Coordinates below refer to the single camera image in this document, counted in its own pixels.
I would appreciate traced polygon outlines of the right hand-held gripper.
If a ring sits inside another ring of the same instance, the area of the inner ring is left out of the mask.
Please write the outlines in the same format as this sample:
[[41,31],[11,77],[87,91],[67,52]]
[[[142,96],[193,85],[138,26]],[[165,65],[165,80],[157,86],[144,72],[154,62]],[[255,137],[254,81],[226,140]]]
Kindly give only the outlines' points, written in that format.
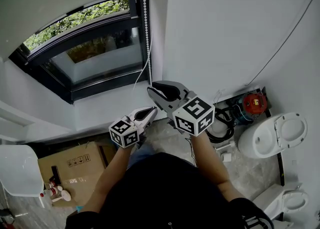
[[182,83],[159,80],[152,87],[147,88],[149,97],[168,112],[176,129],[197,137],[214,122],[215,106]]

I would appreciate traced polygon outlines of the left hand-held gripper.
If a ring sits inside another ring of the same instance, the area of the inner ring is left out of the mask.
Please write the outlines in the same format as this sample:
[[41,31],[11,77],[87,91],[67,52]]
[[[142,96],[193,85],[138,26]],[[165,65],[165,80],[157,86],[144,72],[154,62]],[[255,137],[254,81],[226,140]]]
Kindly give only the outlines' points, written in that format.
[[157,113],[157,107],[144,106],[133,110],[129,116],[115,120],[108,127],[111,140],[123,149],[135,145]]

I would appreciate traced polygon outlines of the person's right forearm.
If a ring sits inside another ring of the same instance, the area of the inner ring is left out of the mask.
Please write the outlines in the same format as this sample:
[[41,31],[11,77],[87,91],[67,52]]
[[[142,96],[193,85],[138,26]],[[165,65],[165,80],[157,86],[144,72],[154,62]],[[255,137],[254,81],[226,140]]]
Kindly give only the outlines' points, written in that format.
[[227,201],[244,196],[233,186],[227,168],[211,145],[205,132],[191,136],[196,164],[200,172],[217,186]]

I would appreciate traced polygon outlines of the person's left forearm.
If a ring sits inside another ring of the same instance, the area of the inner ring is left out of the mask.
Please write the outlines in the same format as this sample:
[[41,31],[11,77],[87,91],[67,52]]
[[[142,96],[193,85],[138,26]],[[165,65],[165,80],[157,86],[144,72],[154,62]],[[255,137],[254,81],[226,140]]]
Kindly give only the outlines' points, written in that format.
[[106,197],[113,186],[123,178],[132,152],[132,146],[120,147],[109,165],[101,174],[88,202],[81,209],[82,212],[99,213],[103,207]]

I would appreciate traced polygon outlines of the person's blue jeans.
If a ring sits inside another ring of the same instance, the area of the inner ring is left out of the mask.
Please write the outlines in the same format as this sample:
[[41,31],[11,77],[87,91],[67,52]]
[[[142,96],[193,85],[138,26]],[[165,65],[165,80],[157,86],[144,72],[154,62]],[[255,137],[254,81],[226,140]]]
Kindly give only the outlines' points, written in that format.
[[129,157],[127,169],[132,167],[139,161],[146,159],[156,153],[155,149],[150,144],[143,144],[140,148],[137,148]]

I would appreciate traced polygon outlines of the white window sill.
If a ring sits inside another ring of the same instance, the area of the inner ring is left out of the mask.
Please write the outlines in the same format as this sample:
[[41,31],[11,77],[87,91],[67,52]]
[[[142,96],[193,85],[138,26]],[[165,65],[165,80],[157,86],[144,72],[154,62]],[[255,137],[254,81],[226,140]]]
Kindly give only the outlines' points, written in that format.
[[147,87],[148,83],[142,81],[75,101],[75,129],[80,132],[106,127],[137,108],[154,106]]

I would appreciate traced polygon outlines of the white power strip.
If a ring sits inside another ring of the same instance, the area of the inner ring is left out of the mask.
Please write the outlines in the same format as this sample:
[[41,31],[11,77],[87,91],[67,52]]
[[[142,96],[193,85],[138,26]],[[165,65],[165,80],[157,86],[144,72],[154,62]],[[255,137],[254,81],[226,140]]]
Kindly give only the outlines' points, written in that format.
[[227,144],[224,144],[224,145],[219,146],[219,147],[215,147],[214,149],[215,149],[215,151],[218,152],[218,151],[223,150],[225,148],[233,148],[235,146],[236,146],[236,142],[234,140],[231,140]]

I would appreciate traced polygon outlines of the red and teal machine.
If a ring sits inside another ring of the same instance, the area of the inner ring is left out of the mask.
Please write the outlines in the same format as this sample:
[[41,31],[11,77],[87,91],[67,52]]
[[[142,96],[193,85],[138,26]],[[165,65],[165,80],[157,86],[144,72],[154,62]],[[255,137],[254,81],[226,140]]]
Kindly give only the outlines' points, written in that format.
[[246,92],[226,101],[231,115],[238,125],[250,125],[268,107],[267,98],[262,92]]

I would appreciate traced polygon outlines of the person's black shirt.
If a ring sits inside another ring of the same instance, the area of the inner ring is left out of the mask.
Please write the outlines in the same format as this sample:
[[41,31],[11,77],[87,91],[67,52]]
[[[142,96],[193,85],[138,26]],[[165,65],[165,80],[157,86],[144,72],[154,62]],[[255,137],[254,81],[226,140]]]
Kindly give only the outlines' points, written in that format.
[[226,200],[187,161],[168,153],[131,166],[98,212],[69,216],[65,229],[274,229],[246,198]]

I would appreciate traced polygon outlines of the brown cardboard box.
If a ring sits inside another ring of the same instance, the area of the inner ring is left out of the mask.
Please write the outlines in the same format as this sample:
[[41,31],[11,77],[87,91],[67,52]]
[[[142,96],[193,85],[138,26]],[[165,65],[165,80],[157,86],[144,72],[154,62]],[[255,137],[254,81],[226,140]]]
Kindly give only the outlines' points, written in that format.
[[60,199],[52,203],[52,206],[84,206],[116,151],[112,143],[92,141],[38,159],[45,187],[50,187],[50,179],[56,174],[60,185],[71,195],[70,201]]

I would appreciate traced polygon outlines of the large white toilet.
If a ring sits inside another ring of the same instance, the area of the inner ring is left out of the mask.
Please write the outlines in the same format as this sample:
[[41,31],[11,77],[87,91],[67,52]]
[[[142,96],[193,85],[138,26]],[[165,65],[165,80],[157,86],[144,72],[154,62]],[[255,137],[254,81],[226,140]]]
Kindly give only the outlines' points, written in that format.
[[265,159],[300,145],[307,132],[304,116],[295,112],[281,113],[247,128],[237,147],[248,158]]

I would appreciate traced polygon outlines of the black baseboard strip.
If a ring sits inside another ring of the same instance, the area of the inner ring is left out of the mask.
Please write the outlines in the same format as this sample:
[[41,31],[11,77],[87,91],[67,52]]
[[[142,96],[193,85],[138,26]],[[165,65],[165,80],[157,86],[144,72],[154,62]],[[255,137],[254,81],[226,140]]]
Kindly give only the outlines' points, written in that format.
[[280,185],[284,186],[285,185],[285,174],[284,174],[282,154],[278,153],[276,156],[277,156],[277,160],[278,160]]

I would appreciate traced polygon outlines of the small white toilet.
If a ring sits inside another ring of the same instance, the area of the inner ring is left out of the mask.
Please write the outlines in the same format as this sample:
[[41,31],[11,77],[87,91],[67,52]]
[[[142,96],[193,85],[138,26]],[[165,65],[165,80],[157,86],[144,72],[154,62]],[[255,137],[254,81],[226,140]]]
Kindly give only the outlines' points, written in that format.
[[258,195],[253,203],[271,220],[281,213],[300,212],[308,205],[309,195],[294,186],[294,184],[282,186],[275,183]]

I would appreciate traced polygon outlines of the black window frame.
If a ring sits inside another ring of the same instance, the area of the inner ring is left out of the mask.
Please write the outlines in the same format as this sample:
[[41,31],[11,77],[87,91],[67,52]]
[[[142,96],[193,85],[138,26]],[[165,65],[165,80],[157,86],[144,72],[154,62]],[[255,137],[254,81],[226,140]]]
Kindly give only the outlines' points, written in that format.
[[148,0],[105,0],[73,11],[84,22],[9,59],[65,102],[151,78]]

